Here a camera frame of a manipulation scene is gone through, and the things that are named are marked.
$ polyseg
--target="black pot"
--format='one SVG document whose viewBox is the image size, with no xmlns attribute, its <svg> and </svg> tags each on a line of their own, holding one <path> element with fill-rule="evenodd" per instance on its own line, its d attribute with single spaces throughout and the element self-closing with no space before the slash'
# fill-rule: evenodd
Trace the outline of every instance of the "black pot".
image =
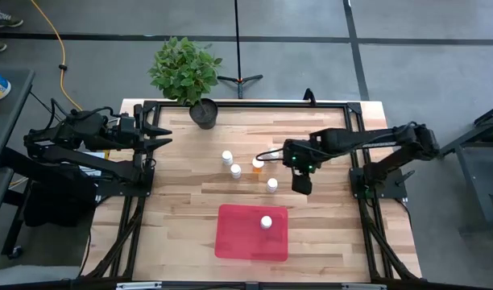
<svg viewBox="0 0 493 290">
<path fill-rule="evenodd" d="M 216 125 L 218 105 L 211 99 L 203 98 L 189 108 L 189 116 L 201 129 L 212 129 Z"/>
</svg>

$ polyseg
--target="black tripod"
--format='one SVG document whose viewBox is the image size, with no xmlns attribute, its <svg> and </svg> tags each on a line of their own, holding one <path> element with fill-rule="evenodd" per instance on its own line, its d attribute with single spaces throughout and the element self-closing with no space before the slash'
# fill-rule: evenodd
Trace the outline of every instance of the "black tripod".
<svg viewBox="0 0 493 290">
<path fill-rule="evenodd" d="M 236 14 L 236 46 L 238 48 L 238 78 L 217 76 L 218 80 L 233 81 L 238 85 L 238 98 L 243 99 L 243 84 L 247 81 L 259 80 L 263 75 L 252 77 L 241 77 L 241 54 L 239 53 L 239 23 L 238 23 L 238 0 L 234 0 L 234 13 Z"/>
</svg>

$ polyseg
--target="concrete floor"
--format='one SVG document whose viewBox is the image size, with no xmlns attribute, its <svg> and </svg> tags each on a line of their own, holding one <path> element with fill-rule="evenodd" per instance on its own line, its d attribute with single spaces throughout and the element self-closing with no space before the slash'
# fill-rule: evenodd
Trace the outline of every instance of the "concrete floor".
<svg viewBox="0 0 493 290">
<path fill-rule="evenodd" d="M 129 35 L 234 35 L 234 5 L 228 0 L 39 0 L 62 33 Z M 493 0 L 351 0 L 358 37 L 405 39 L 493 39 Z M 2 10 L 25 18 L 19 32 L 50 33 L 29 2 L 2 0 Z M 348 37 L 342 0 L 239 0 L 240 32 L 248 36 Z M 54 40 L 7 39 L 0 67 L 32 68 L 33 91 L 69 107 L 58 87 L 60 47 Z M 69 71 L 65 86 L 84 108 L 113 106 L 125 97 L 161 94 L 146 71 L 161 42 L 65 41 Z M 245 98 L 360 100 L 348 43 L 242 43 L 244 77 L 262 73 Z M 215 42 L 222 75 L 236 76 L 234 43 Z M 369 97 L 382 101 L 389 126 L 411 120 L 434 129 L 445 145 L 493 108 L 493 46 L 361 45 Z M 219 85 L 211 98 L 235 98 L 235 87 Z M 10 139 L 41 128 L 48 114 L 29 98 Z M 458 161 L 412 162 L 407 181 L 413 234 L 423 276 L 431 281 L 493 287 L 493 233 L 461 237 L 458 227 L 482 218 L 466 190 Z M 0 214 L 0 246 L 13 215 Z M 75 229 L 26 228 L 19 244 L 27 251 L 10 264 L 77 266 L 89 223 Z"/>
</svg>

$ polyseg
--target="wooden tabletop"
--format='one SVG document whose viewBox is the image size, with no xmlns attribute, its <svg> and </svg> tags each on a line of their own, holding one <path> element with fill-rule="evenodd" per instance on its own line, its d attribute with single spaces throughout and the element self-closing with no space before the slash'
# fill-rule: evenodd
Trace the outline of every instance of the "wooden tabletop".
<svg viewBox="0 0 493 290">
<path fill-rule="evenodd" d="M 133 112 L 133 105 L 143 101 L 123 100 L 122 112 Z M 361 105 L 367 130 L 387 127 L 381 102 L 365 101 Z M 155 179 L 143 216 L 134 280 L 370 280 L 358 204 L 350 192 L 348 170 L 352 165 L 348 155 L 323 163 L 311 177 L 313 193 L 309 196 L 291 190 L 291 171 L 281 162 L 265 164 L 261 173 L 254 173 L 251 165 L 255 155 L 269 147 L 282 147 L 286 138 L 308 139 L 309 133 L 326 127 L 344 128 L 342 110 L 220 108 L 217 125 L 212 130 L 201 130 L 187 109 L 163 108 L 159 126 L 173 131 L 169 137 L 173 142 L 154 154 Z M 234 163 L 241 166 L 240 180 L 234 180 L 230 167 L 222 164 L 224 150 L 232 151 Z M 391 151 L 374 149 L 371 157 L 380 160 Z M 130 160 L 131 152 L 113 151 L 110 158 Z M 266 182 L 272 177 L 279 181 L 279 188 L 267 193 Z M 85 273 L 114 243 L 122 203 L 122 197 L 111 197 L 97 208 Z M 214 242 L 218 207 L 222 204 L 287 207 L 288 260 L 217 258 Z M 381 200 L 381 210 L 388 242 L 410 271 L 419 276 L 407 214 L 393 200 Z M 376 258 L 382 273 L 380 255 Z"/>
</svg>

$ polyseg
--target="red mat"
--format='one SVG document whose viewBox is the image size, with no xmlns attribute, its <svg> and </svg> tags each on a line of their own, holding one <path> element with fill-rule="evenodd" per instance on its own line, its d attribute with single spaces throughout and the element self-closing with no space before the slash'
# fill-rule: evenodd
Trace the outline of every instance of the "red mat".
<svg viewBox="0 0 493 290">
<path fill-rule="evenodd" d="M 261 227 L 268 216 L 269 229 Z M 221 205 L 217 215 L 218 258 L 283 262 L 288 259 L 288 210 L 285 207 Z"/>
</svg>

